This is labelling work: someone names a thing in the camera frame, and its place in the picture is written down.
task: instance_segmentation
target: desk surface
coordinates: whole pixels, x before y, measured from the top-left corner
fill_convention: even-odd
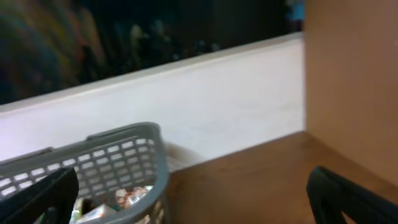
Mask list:
[[[398,203],[398,187],[297,133],[174,172],[172,223],[315,223],[305,186],[317,165]]]

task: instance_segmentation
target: snack wrapper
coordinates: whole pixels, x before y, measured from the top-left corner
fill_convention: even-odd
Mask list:
[[[117,190],[115,193],[116,202],[121,209],[128,209],[147,195],[152,188],[153,186],[136,187],[132,192],[125,189]]]
[[[83,201],[84,199],[82,198],[76,200],[75,205],[73,206],[72,214],[70,215],[69,223],[75,223],[83,216]]]

